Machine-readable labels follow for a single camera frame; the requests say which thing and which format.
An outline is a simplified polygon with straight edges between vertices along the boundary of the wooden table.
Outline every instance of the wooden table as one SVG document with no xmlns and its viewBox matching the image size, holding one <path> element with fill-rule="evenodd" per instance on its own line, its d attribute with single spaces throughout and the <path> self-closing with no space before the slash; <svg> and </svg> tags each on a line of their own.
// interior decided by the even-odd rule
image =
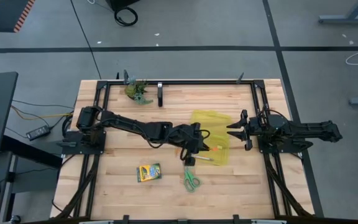
<svg viewBox="0 0 358 224">
<path fill-rule="evenodd" d="M 270 108 L 289 118 L 281 81 L 264 81 Z M 93 104 L 96 82 L 81 82 L 72 129 L 80 109 Z M 255 116 L 250 87 L 244 85 L 164 85 L 162 108 L 157 106 L 157 87 L 149 86 L 147 91 L 146 98 L 154 99 L 154 103 L 139 106 L 125 95 L 124 86 L 113 86 L 108 110 L 143 122 L 171 121 L 174 125 L 190 123 L 196 109 L 228 114 L 233 122 L 239 120 L 243 109 L 248 110 L 250 117 Z M 256 139 L 254 148 L 245 151 L 244 142 L 231 138 L 226 166 L 197 162 L 195 175 L 203 184 L 195 193 L 188 193 L 183 186 L 183 164 L 175 155 L 175 147 L 164 145 L 151 149 L 136 134 L 113 128 L 106 131 L 106 149 L 99 162 L 92 220 L 122 220 L 123 215 L 130 215 L 131 220 L 232 219 L 234 214 L 240 218 L 273 218 L 264 160 Z M 290 154 L 282 154 L 281 160 L 288 189 L 305 210 L 313 213 L 301 161 Z M 83 156 L 77 155 L 60 172 L 55 194 L 55 204 L 60 208 L 78 188 L 82 161 Z M 136 167 L 157 162 L 161 164 L 162 179 L 138 183 Z M 277 187 L 276 190 L 283 213 L 281 194 Z M 80 215 L 85 214 L 87 195 L 85 192 Z M 51 216 L 56 214 L 58 211 L 52 208 Z"/>
</svg>

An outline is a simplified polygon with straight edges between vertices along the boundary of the black clip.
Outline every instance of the black clip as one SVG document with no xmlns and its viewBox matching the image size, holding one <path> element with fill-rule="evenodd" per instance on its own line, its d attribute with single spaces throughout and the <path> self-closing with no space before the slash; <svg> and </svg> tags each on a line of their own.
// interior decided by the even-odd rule
<svg viewBox="0 0 358 224">
<path fill-rule="evenodd" d="M 240 216 L 233 215 L 233 224 L 240 224 Z"/>
<path fill-rule="evenodd" d="M 158 87 L 157 90 L 158 106 L 162 107 L 162 83 L 161 82 L 157 83 L 157 87 Z"/>
<path fill-rule="evenodd" d="M 128 72 L 127 72 L 127 70 L 124 69 L 124 85 L 129 84 L 128 79 L 129 79 Z"/>
<path fill-rule="evenodd" d="M 240 75 L 240 77 L 237 79 L 236 84 L 241 84 L 242 77 L 244 76 L 244 72 Z"/>
<path fill-rule="evenodd" d="M 122 218 L 122 224 L 128 224 L 129 223 L 129 215 L 124 215 Z"/>
</svg>

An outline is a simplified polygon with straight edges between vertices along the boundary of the desk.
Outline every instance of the desk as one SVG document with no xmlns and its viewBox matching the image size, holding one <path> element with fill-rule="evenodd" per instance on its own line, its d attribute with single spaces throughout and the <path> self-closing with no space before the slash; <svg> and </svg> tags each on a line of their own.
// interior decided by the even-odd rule
<svg viewBox="0 0 358 224">
<path fill-rule="evenodd" d="M 72 129 L 76 129 L 80 109 L 93 105 L 97 82 L 81 82 Z M 264 84 L 270 108 L 289 118 L 281 81 L 268 79 Z M 248 110 L 250 117 L 255 116 L 250 85 L 163 84 L 162 108 L 157 106 L 157 87 L 149 85 L 146 90 L 146 98 L 153 99 L 154 103 L 139 106 L 125 95 L 124 86 L 112 86 L 108 110 L 143 122 L 171 121 L 173 125 L 190 123 L 195 109 L 215 110 L 232 116 L 234 122 L 239 120 L 243 109 Z M 104 100 L 103 92 L 99 105 Z M 262 97 L 260 93 L 258 95 L 262 105 Z M 183 186 L 183 164 L 175 157 L 175 147 L 164 145 L 160 149 L 151 149 L 138 135 L 113 128 L 106 131 L 106 148 L 99 160 L 94 190 L 92 220 L 122 220 L 123 215 L 129 215 L 131 220 L 232 219 L 234 214 L 240 218 L 274 217 L 264 157 L 256 139 L 253 140 L 254 148 L 245 151 L 243 142 L 231 138 L 226 166 L 198 161 L 195 174 L 203 184 L 195 193 L 188 193 Z M 70 201 L 78 188 L 82 162 L 83 156 L 77 155 L 61 169 L 54 199 L 60 208 Z M 162 179 L 138 183 L 136 167 L 156 162 L 161 165 Z M 305 210 L 313 213 L 301 161 L 290 154 L 281 154 L 281 162 L 287 187 Z M 80 216 L 85 214 L 87 195 L 85 192 Z M 279 190 L 277 196 L 283 213 Z M 58 213 L 52 208 L 51 217 Z"/>
<path fill-rule="evenodd" d="M 15 171 L 14 166 L 10 170 L 13 155 L 43 163 L 56 169 L 62 164 L 61 158 L 4 135 L 17 77 L 18 74 L 16 72 L 0 73 L 0 186 L 2 192 L 0 194 L 0 213 L 2 216 L 1 220 L 4 222 L 10 220 L 14 201 L 14 194 L 11 193 L 14 176 L 9 175 L 14 174 Z"/>
</svg>

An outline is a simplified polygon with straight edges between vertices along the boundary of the scissors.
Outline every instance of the scissors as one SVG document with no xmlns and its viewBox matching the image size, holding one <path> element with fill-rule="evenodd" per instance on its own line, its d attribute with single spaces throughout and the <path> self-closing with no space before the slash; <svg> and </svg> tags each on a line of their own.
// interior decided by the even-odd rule
<svg viewBox="0 0 358 224">
<path fill-rule="evenodd" d="M 191 173 L 191 171 L 189 170 L 189 168 L 187 166 L 185 166 L 185 181 L 184 181 L 184 185 L 185 185 L 186 190 L 188 192 L 196 191 L 196 188 L 201 185 L 201 181 L 199 180 L 199 178 L 195 177 Z"/>
</svg>

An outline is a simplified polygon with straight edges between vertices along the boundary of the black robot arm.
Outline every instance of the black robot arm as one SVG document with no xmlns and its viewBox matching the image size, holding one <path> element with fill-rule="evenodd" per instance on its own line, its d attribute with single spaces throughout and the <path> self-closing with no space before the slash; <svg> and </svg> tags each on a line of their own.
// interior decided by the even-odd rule
<svg viewBox="0 0 358 224">
<path fill-rule="evenodd" d="M 258 136 L 259 148 L 266 153 L 301 152 L 313 145 L 305 138 L 319 138 L 323 141 L 337 142 L 342 139 L 338 127 L 332 121 L 322 123 L 296 123 L 287 120 L 274 110 L 264 110 L 256 117 L 249 118 L 247 110 L 242 110 L 239 122 L 227 126 L 241 128 L 242 131 L 229 131 L 228 134 L 246 141 L 246 150 L 252 149 L 250 136 Z"/>
<path fill-rule="evenodd" d="M 94 124 L 99 113 L 101 113 L 100 122 Z M 166 143 L 180 147 L 182 148 L 180 159 L 185 161 L 187 166 L 195 164 L 192 154 L 209 150 L 204 143 L 204 139 L 209 136 L 209 131 L 201 130 L 199 123 L 178 126 L 173 126 L 171 122 L 143 123 L 111 111 L 102 111 L 101 108 L 89 106 L 81 109 L 76 126 L 84 135 L 92 136 L 93 133 L 103 128 L 116 128 L 142 136 L 152 148 L 159 148 Z M 206 137 L 203 137 L 203 131 L 208 132 Z"/>
</svg>

